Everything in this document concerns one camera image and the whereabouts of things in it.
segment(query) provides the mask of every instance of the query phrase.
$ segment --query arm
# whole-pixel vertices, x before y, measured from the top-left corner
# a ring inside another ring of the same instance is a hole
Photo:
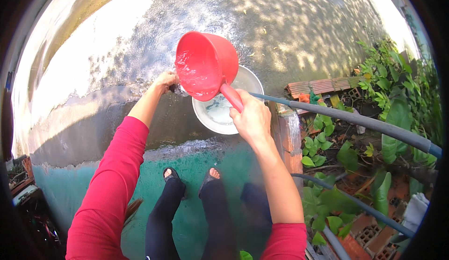
[[[304,223],[303,206],[295,182],[279,156],[270,134],[271,113],[262,101],[238,90],[244,109],[230,116],[261,165],[273,223]]]
[[[231,108],[229,115],[259,161],[273,221],[261,259],[305,259],[307,236],[301,197],[271,137],[271,113],[262,101],[246,91],[237,89],[237,92],[243,111],[240,114]]]
[[[117,128],[72,221],[66,259],[124,258],[121,233],[143,163],[149,124],[160,96],[176,81],[173,74],[161,74]]]

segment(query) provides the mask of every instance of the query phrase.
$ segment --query toe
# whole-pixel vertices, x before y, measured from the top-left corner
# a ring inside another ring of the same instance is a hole
[[[217,179],[220,179],[220,174],[218,173],[218,171],[215,168],[211,168],[209,171],[210,176],[215,177]]]
[[[169,176],[171,174],[171,169],[167,168],[167,170],[164,173],[164,178],[167,178],[167,176]]]

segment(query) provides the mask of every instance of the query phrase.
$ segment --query black pants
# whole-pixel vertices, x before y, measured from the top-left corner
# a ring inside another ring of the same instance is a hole
[[[177,260],[178,252],[173,241],[171,221],[184,195],[185,184],[170,178],[162,195],[148,216],[145,234],[145,255],[151,260]],[[201,190],[204,214],[209,224],[209,237],[202,260],[235,260],[237,244],[231,216],[221,180],[213,180]]]

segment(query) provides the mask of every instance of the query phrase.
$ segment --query green painted floor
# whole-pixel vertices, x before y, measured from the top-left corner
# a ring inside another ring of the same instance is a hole
[[[254,153],[246,143],[225,150],[207,150],[176,159],[145,161],[132,200],[142,198],[134,220],[122,233],[122,251],[130,259],[143,259],[145,226],[149,213],[159,198],[165,167],[176,169],[187,185],[188,198],[173,220],[173,238],[183,260],[200,259],[207,238],[207,223],[198,198],[198,189],[210,167],[217,167],[228,195],[228,204],[238,236],[238,249],[258,259],[270,232],[270,226],[259,222],[241,203],[239,197],[245,182],[261,183],[261,172]],[[54,169],[34,166],[36,183],[43,189],[47,202],[62,228],[71,220],[87,191],[95,167]]]

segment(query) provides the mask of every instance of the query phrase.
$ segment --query black sandal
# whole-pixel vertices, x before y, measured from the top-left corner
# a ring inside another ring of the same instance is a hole
[[[167,171],[167,169],[171,170],[171,174],[167,177],[164,177],[165,172]],[[163,171],[162,171],[162,178],[164,178],[165,183],[170,179],[170,178],[177,178],[179,180],[181,180],[181,178],[179,178],[178,173],[176,172],[176,170],[172,167],[166,167]],[[184,196],[181,198],[181,201],[185,200],[187,198],[187,189],[184,192]]]
[[[214,167],[215,170],[218,172],[218,174],[220,174],[221,177],[221,173],[220,171]],[[201,186],[199,187],[199,191],[198,191],[198,197],[201,199],[201,190],[203,189],[204,185],[206,185],[208,182],[213,181],[213,180],[220,180],[219,178],[215,178],[212,175],[209,174],[210,173],[210,168],[207,170],[206,175],[204,176],[203,182],[201,183]]]

